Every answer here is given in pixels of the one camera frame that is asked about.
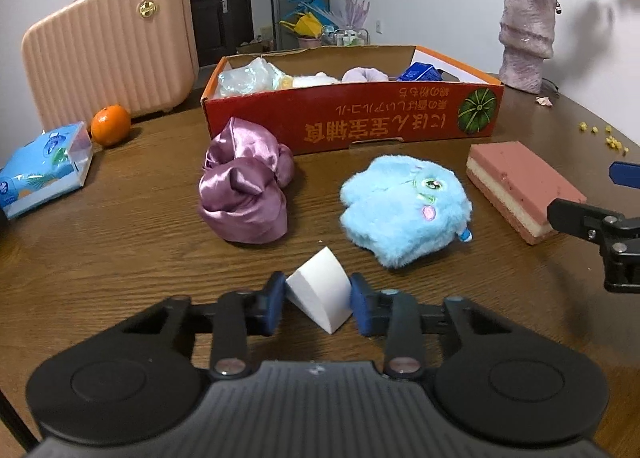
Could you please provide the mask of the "orange fruit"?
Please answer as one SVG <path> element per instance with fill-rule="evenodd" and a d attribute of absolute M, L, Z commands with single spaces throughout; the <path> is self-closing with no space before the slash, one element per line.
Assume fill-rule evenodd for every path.
<path fill-rule="evenodd" d="M 91 122 L 93 141 L 102 147 L 112 147 L 122 143 L 131 130 L 131 117 L 124 107 L 115 104 L 102 108 Z"/>

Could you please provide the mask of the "yellow bag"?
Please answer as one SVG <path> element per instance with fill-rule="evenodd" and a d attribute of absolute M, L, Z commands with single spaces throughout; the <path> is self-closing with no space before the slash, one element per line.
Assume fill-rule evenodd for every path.
<path fill-rule="evenodd" d="M 280 20 L 279 25 L 297 37 L 318 39 L 322 35 L 323 25 L 311 12 L 298 12 L 295 22 Z"/>

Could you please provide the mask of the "yellow white alpaca plush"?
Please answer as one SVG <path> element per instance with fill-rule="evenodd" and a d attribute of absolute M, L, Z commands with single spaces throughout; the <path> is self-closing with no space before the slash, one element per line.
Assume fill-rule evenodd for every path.
<path fill-rule="evenodd" d="M 278 83 L 278 90 L 303 89 L 337 85 L 340 81 L 322 72 L 314 75 L 291 76 L 284 75 Z"/>

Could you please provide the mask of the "red cardboard pumpkin box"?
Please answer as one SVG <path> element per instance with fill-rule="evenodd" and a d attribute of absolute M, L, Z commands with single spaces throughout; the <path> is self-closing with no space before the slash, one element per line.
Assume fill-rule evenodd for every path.
<path fill-rule="evenodd" d="M 295 154 L 389 140 L 488 137 L 504 91 L 496 77 L 421 46 L 318 47 L 271 52 L 264 58 L 287 75 L 322 72 L 340 83 L 216 98 L 218 75 L 252 60 L 250 55 L 228 56 L 216 66 L 201 97 L 212 137 L 232 117 L 265 127 Z M 442 81 L 397 81 L 413 62 L 433 64 Z M 354 67 L 377 68 L 390 80 L 343 84 L 343 75 Z"/>

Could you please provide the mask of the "light blue furry plush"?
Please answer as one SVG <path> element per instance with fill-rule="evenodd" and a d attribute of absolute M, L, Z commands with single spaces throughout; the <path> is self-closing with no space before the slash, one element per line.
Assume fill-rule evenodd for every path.
<path fill-rule="evenodd" d="M 453 241 L 468 243 L 472 203 L 454 171 L 406 155 L 371 161 L 341 187 L 340 222 L 356 246 L 398 269 Z"/>

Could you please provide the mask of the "lilac fuzzy cloth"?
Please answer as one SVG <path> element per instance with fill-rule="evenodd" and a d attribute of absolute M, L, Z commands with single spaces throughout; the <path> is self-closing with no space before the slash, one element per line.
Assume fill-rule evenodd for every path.
<path fill-rule="evenodd" d="M 390 78 L 373 67 L 354 67 L 347 72 L 342 77 L 343 84 L 353 84 L 354 82 L 384 82 L 389 81 Z"/>

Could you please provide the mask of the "purple ceramic vase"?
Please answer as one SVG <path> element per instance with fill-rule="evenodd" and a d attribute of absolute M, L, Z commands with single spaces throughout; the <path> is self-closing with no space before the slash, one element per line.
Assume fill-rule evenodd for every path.
<path fill-rule="evenodd" d="M 553 56 L 556 0 L 504 0 L 499 41 L 503 85 L 537 94 L 542 65 Z"/>

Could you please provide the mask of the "pink beige sponge block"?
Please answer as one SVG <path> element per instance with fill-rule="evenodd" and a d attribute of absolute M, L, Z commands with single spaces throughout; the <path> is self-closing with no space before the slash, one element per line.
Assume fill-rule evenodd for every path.
<path fill-rule="evenodd" d="M 553 200 L 587 201 L 570 181 L 518 141 L 472 145 L 466 175 L 530 245 L 555 234 L 547 220 Z"/>

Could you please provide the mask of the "pink ribbed suitcase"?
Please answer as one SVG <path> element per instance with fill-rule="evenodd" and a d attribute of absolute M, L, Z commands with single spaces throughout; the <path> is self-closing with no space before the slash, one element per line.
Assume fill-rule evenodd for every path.
<path fill-rule="evenodd" d="M 198 78 L 191 0 L 74 0 L 26 30 L 21 55 L 44 130 L 110 105 L 167 112 Z"/>

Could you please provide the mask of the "blue handkerchief tissue pack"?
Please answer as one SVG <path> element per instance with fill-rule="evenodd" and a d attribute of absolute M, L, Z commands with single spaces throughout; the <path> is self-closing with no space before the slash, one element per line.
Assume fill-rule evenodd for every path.
<path fill-rule="evenodd" d="M 413 62 L 397 81 L 442 81 L 442 73 L 433 64 Z"/>

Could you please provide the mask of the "fallen rose petal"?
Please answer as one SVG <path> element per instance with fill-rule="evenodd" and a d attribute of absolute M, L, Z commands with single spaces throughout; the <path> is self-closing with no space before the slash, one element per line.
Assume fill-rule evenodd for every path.
<path fill-rule="evenodd" d="M 548 96 L 537 96 L 535 100 L 536 104 L 544 107 L 552 107 L 553 103 L 548 98 Z"/>

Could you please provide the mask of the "clear plastic bag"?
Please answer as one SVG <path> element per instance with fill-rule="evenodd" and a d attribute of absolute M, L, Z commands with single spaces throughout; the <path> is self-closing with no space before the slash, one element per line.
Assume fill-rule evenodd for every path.
<path fill-rule="evenodd" d="M 256 58 L 247 65 L 225 70 L 218 75 L 216 98 L 249 96 L 284 88 L 290 76 L 264 58 Z"/>

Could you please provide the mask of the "white foam wedge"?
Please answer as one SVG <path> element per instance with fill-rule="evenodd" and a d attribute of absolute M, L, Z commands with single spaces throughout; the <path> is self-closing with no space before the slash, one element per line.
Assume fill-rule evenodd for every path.
<path fill-rule="evenodd" d="M 351 292 L 349 278 L 329 247 L 286 278 L 286 299 L 330 335 L 352 315 Z"/>

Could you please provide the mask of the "pink satin cloth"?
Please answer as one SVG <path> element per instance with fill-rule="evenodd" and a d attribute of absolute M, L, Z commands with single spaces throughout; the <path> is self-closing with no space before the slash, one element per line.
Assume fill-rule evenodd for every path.
<path fill-rule="evenodd" d="M 288 233 L 283 189 L 293 180 L 291 150 L 265 127 L 232 117 L 210 142 L 198 182 L 198 212 L 229 243 L 262 245 Z"/>

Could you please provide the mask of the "cardboard box on floor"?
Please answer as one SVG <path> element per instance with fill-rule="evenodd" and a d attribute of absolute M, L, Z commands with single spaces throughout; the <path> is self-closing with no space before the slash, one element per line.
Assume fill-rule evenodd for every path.
<path fill-rule="evenodd" d="M 238 48 L 236 48 L 236 53 L 242 55 L 262 54 L 270 52 L 272 47 L 273 41 L 271 39 L 255 38 L 250 42 L 243 42 Z"/>

